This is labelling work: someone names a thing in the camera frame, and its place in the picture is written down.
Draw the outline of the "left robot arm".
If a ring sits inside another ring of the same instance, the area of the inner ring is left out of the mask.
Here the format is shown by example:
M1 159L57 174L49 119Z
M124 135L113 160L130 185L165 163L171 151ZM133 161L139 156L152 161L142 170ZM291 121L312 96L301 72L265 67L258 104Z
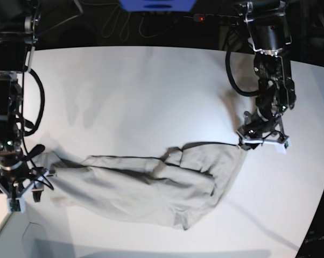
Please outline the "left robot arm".
M230 56L239 40L228 46L226 72L232 88L241 96L255 98L255 111L244 113L244 123L237 129L239 148L248 151L259 145L272 144L286 150L282 116L296 102L291 61L287 48L292 42L284 1L233 1L233 6L247 26L247 41L255 53L253 68L258 89L244 91L235 82Z

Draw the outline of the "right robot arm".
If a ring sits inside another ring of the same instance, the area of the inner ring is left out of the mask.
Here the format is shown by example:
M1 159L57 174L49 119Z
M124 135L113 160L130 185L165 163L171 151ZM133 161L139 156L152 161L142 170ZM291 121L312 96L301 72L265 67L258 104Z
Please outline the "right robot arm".
M0 194L6 194L9 207L18 210L27 191L34 191L40 200L44 187L39 177L42 168L31 169L27 161L42 153L37 145L27 154L21 145L25 137L36 132L44 110L43 85L31 69L31 59L40 20L40 1L0 1ZM40 90L40 110L37 121L30 122L23 116L24 83L18 75L30 73Z

